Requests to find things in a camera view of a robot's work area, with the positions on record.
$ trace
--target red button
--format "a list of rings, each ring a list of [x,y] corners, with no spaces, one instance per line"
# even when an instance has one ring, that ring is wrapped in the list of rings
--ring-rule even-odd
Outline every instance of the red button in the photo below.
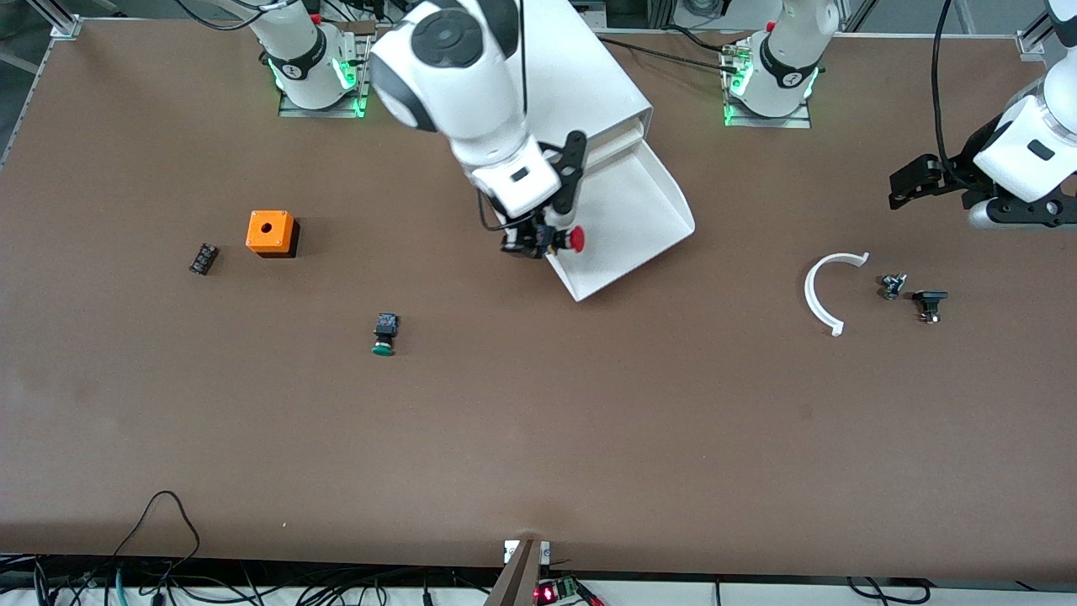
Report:
[[[569,245],[576,252],[584,251],[584,244],[586,243],[586,236],[584,235],[584,228],[576,225],[569,231]]]

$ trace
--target brown table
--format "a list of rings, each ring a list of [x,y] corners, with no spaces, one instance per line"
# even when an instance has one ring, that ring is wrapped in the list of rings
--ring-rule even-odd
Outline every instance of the brown table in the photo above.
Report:
[[[698,229],[576,305],[440,137],[278,118],[247,33],[87,23],[0,173],[0,549],[111,552],[168,488],[207,556],[494,565],[534,532],[578,569],[1077,580],[1077,240],[887,209],[929,48],[836,40],[807,131],[725,128],[713,72],[615,48]],[[953,150],[1039,69],[942,64]],[[257,208],[299,258],[243,248]],[[802,279],[865,250],[820,276],[833,339]],[[898,270],[940,325],[877,296]],[[162,507],[130,552],[187,541]]]

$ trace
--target white c-shaped object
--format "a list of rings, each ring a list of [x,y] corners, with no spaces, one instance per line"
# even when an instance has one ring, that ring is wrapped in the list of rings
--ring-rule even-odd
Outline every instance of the white c-shaped object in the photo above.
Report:
[[[841,332],[845,328],[845,323],[831,316],[823,308],[822,302],[819,301],[819,296],[815,296],[815,273],[819,272],[820,267],[827,263],[849,263],[850,265],[859,267],[867,259],[867,252],[863,255],[856,255],[851,252],[836,252],[820,258],[819,263],[815,263],[815,266],[808,271],[808,278],[805,279],[805,298],[808,299],[808,307],[811,308],[811,313],[815,314],[815,318],[822,321],[823,324],[830,327],[830,337],[841,337]]]

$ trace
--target orange box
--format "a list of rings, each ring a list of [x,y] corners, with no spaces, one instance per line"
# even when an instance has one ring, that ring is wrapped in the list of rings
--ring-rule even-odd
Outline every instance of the orange box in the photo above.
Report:
[[[286,210],[254,210],[247,225],[247,248],[266,258],[294,258],[299,223]]]

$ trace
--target red knob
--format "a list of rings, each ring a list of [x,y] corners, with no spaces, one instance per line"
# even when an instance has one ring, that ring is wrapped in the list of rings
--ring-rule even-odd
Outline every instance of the red knob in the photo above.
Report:
[[[584,234],[584,228],[582,226],[576,225],[575,227],[572,228],[571,231],[569,231],[569,246],[575,250],[576,252],[583,252],[584,244],[586,242],[587,242],[587,237]]]

